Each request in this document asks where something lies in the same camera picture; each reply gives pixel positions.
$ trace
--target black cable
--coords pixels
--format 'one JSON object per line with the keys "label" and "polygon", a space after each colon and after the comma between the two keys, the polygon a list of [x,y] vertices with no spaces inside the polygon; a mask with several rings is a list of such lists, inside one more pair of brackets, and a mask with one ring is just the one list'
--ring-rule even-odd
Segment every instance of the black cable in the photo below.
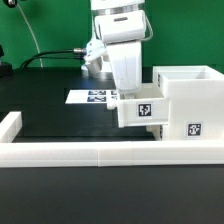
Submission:
{"label": "black cable", "polygon": [[[42,53],[39,53],[39,54],[36,54],[34,55],[32,58],[24,61],[20,68],[27,68],[28,65],[33,61],[33,60],[36,60],[36,59],[40,59],[40,58],[44,58],[42,57],[43,55],[50,55],[50,54],[65,54],[65,53],[73,53],[74,54],[74,50],[56,50],[56,51],[45,51],[45,52],[42,52]],[[53,58],[51,57],[51,59],[67,59],[67,58]],[[83,60],[83,57],[80,56],[80,57],[77,57],[75,56],[73,59],[78,59],[78,60]]]}

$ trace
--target white robot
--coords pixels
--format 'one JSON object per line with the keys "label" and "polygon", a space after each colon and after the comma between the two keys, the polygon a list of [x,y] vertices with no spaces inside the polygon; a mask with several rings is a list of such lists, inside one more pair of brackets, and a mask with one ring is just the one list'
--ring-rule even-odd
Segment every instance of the white robot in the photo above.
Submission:
{"label": "white robot", "polygon": [[[141,41],[153,36],[144,3],[145,0],[91,0],[93,28],[85,66],[95,77],[112,73],[116,89],[125,99],[140,91]],[[145,38],[147,26],[149,37]]]}

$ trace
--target green wall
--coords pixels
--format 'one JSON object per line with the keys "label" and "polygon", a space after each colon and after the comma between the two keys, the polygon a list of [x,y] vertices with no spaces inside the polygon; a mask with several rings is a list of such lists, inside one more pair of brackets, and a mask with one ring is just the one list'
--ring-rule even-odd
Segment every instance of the green wall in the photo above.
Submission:
{"label": "green wall", "polygon": [[[91,37],[89,0],[27,0],[20,5],[41,51],[83,47]],[[143,65],[210,65],[224,73],[223,0],[146,0],[154,38],[143,44]],[[14,68],[36,54],[18,9],[0,2],[0,43]],[[80,66],[46,60],[45,66]]]}

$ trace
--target white box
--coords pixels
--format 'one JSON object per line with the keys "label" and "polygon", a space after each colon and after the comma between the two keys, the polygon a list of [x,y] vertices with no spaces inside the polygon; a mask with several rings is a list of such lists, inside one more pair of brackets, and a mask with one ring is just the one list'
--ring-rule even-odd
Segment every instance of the white box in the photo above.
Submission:
{"label": "white box", "polygon": [[146,126],[157,140],[223,139],[223,101],[224,76],[208,66],[154,67],[153,83],[116,102],[119,127]]}

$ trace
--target white plastic frame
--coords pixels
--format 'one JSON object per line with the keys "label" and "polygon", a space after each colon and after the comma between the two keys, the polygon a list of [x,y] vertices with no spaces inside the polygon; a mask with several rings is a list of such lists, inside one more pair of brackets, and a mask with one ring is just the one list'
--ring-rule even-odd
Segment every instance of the white plastic frame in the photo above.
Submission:
{"label": "white plastic frame", "polygon": [[20,112],[0,123],[0,167],[224,164],[224,141],[9,143],[21,127]]}

